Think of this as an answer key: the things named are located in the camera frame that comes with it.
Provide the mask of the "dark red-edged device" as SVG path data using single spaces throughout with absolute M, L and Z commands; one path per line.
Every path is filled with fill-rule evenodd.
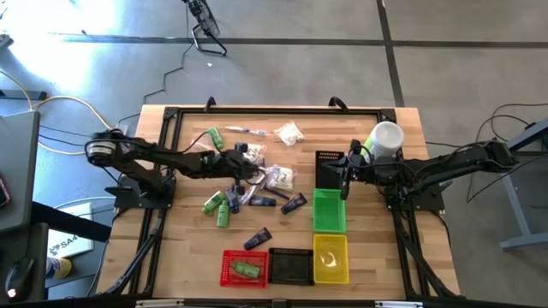
M 0 208 L 3 208 L 4 206 L 8 205 L 10 201 L 11 201 L 11 197 L 9 195 L 9 190 L 5 184 L 5 181 L 0 175 Z

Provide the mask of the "silver metal bracket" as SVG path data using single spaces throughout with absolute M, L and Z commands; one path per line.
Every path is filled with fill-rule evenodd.
M 424 308 L 422 302 L 379 300 L 374 302 L 375 308 Z
M 138 300 L 134 308 L 182 308 L 184 301 L 179 299 L 145 299 Z

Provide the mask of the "grey desk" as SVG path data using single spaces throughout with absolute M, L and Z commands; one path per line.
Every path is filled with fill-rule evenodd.
M 0 116 L 0 178 L 10 196 L 0 207 L 0 232 L 30 222 L 39 118 L 37 111 Z

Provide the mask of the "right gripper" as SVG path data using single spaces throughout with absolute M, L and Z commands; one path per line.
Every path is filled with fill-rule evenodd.
M 348 154 L 343 160 L 340 158 L 322 162 L 322 166 L 328 168 L 323 171 L 325 181 L 340 181 L 340 199 L 346 200 L 348 198 L 351 181 L 374 185 L 378 192 L 385 196 L 385 191 L 380 186 L 379 179 L 375 177 L 375 166 L 373 163 L 368 163 L 367 158 L 372 158 L 372 153 L 359 140 L 352 139 Z M 340 168 L 342 168 L 342 174 L 337 172 Z

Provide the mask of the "clear bag of cotton balls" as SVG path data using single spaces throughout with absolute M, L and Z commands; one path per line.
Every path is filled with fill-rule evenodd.
M 289 122 L 274 130 L 274 133 L 287 146 L 292 147 L 297 142 L 305 139 L 304 134 L 299 130 L 294 122 Z

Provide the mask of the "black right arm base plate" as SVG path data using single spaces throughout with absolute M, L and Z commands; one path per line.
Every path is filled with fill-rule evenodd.
M 435 184 L 428 188 L 414 191 L 399 186 L 386 187 L 384 199 L 388 210 L 444 210 L 444 201 L 439 191 L 440 185 Z

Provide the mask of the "grey metal table frame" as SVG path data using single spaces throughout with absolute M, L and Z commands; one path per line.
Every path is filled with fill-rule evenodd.
M 548 134 L 548 119 L 544 119 L 540 122 L 536 122 L 529 125 L 518 136 L 510 139 L 506 142 L 506 145 L 511 151 L 518 151 L 526 145 L 533 143 L 536 139 L 542 139 Z M 517 225 L 521 231 L 521 235 L 508 240 L 503 240 L 499 243 L 500 248 L 503 251 L 508 251 L 514 248 L 520 248 L 525 246 L 534 246 L 541 244 L 548 244 L 548 233 L 533 234 L 528 227 L 526 217 L 523 213 L 520 200 L 516 192 L 516 188 L 510 175 L 503 177 L 503 184 L 505 191 L 509 197 L 511 209 L 515 216 Z

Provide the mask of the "yellow white container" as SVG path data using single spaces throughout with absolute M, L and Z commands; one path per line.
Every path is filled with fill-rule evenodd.
M 72 263 L 66 258 L 50 258 L 46 259 L 45 278 L 46 279 L 62 279 L 69 275 L 72 269 Z

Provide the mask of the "red plastic basket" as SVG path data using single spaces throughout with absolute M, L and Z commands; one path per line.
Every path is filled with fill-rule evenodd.
M 260 267 L 260 275 L 252 279 L 235 273 L 230 264 L 242 261 Z M 269 255 L 267 252 L 225 250 L 220 274 L 221 287 L 266 288 L 268 284 Z

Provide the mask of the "black floor fan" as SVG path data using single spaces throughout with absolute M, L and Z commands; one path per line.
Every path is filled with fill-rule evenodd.
M 217 55 L 217 56 L 226 56 L 228 50 L 224 45 L 217 39 L 220 34 L 220 30 L 217 24 L 217 21 L 211 11 L 211 8 L 206 0 L 182 0 L 186 7 L 189 9 L 189 12 L 196 19 L 198 24 L 192 28 L 192 38 L 196 49 L 200 52 Z M 198 41 L 197 31 L 200 30 L 207 38 L 211 39 L 215 44 L 217 44 L 222 50 L 207 50 L 203 49 L 200 46 Z

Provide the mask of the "black computer mouse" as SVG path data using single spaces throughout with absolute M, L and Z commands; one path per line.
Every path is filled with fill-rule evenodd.
M 21 302 L 32 290 L 34 259 L 24 257 L 16 260 L 9 268 L 4 291 L 9 302 Z

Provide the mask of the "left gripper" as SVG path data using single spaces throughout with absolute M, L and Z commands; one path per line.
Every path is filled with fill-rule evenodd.
M 222 161 L 228 168 L 228 173 L 235 179 L 235 184 L 231 191 L 237 195 L 244 194 L 244 187 L 241 181 L 246 181 L 250 178 L 250 169 L 256 173 L 253 174 L 251 181 L 261 181 L 265 177 L 266 165 L 265 161 L 250 163 L 244 154 L 248 151 L 247 143 L 235 143 L 233 150 L 220 151 L 219 155 Z

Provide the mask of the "black plastic basket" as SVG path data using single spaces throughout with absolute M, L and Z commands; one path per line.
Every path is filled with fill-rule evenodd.
M 341 151 L 316 151 L 315 152 L 315 187 L 320 189 L 338 189 L 339 182 L 326 182 L 323 171 L 327 170 L 322 162 L 337 160 L 344 157 Z
M 313 286 L 313 250 L 271 247 L 268 282 L 295 286 Z

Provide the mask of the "black flat floor bar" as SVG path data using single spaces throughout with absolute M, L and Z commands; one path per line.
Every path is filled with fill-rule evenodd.
M 28 91 L 27 93 L 24 93 L 21 90 L 0 90 L 0 98 L 45 100 L 47 98 L 47 92 Z

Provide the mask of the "dark blue DSC tube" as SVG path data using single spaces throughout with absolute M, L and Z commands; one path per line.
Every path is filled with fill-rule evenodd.
M 249 251 L 253 248 L 262 245 L 267 240 L 270 240 L 272 238 L 272 235 L 270 231 L 267 228 L 262 228 L 259 232 L 257 232 L 250 240 L 248 240 L 244 245 L 244 249 Z

